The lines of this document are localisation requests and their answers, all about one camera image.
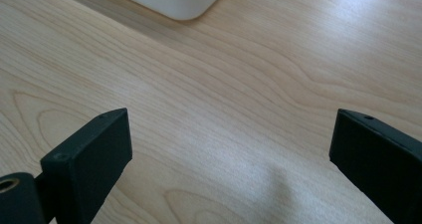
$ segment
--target wooden table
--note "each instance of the wooden table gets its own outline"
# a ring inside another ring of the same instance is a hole
[[[422,0],[0,0],[0,171],[127,107],[95,223],[390,223],[329,162],[338,108],[422,139]]]

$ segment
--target wood grain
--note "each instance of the wood grain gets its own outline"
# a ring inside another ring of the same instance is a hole
[[[0,0],[0,170],[127,107],[95,223],[390,223],[328,161],[336,110],[422,139],[422,0]]]

